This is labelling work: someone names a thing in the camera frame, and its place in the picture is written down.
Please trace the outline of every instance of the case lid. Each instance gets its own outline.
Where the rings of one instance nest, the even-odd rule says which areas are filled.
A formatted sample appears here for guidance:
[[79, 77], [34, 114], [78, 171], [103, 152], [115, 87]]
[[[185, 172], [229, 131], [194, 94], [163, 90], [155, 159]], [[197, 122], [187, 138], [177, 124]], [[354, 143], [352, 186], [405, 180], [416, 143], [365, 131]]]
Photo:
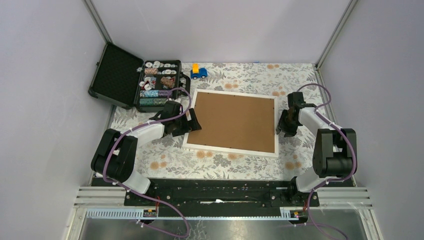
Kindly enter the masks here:
[[141, 58], [107, 43], [90, 90], [118, 106], [134, 107], [142, 74], [137, 69], [143, 64]]

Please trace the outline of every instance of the blue toy car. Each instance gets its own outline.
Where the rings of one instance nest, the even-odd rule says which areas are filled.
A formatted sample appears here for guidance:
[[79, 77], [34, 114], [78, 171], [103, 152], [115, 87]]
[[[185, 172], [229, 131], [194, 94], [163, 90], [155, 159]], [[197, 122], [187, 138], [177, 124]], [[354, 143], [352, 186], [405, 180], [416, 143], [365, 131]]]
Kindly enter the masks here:
[[208, 76], [208, 71], [206, 68], [202, 67], [199, 68], [199, 65], [197, 63], [193, 64], [193, 69], [190, 71], [190, 78], [192, 79], [198, 79], [198, 78], [206, 78]]

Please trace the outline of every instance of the gray floor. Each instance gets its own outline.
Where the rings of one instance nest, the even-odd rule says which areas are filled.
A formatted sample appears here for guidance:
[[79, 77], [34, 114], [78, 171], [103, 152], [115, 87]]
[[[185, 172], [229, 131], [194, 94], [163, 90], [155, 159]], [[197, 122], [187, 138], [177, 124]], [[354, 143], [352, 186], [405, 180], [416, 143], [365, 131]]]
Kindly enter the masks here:
[[[317, 223], [329, 224], [345, 232], [351, 240], [366, 240], [359, 214], [355, 210], [313, 210]], [[182, 234], [182, 220], [157, 220], [156, 227]], [[190, 220], [189, 240], [327, 240], [314, 226], [281, 227], [291, 224], [278, 220]], [[325, 230], [343, 239], [333, 230]], [[86, 219], [81, 240], [174, 240], [163, 233], [141, 228], [134, 221], [121, 219]]]

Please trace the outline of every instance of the gray leaf pattern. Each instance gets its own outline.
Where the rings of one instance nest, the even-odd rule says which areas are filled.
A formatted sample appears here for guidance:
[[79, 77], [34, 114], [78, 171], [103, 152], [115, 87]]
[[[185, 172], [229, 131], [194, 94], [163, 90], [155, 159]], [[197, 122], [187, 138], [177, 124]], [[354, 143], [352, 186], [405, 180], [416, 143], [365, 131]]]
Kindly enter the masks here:
[[[195, 89], [210, 89], [278, 96], [279, 114], [287, 108], [287, 94], [316, 82], [312, 64], [199, 63], [199, 67], [207, 69], [208, 77], [191, 81], [192, 95]], [[192, 64], [182, 63], [181, 69], [189, 76]], [[322, 103], [317, 87], [306, 87], [303, 93], [309, 103]], [[186, 108], [188, 98], [181, 100]], [[111, 128], [126, 131], [155, 114], [117, 107]], [[136, 169], [148, 178], [290, 180], [312, 165], [315, 145], [313, 134], [305, 127], [299, 127], [295, 137], [278, 136], [279, 159], [187, 150], [181, 148], [183, 139], [166, 136], [141, 146], [136, 153]]]

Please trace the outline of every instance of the yellow toy block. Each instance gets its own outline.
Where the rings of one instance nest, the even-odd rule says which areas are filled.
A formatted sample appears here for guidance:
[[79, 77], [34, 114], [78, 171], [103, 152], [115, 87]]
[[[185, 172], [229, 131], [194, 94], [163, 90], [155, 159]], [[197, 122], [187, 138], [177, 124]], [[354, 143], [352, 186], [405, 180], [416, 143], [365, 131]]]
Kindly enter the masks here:
[[193, 63], [193, 73], [198, 74], [199, 73], [199, 64]]

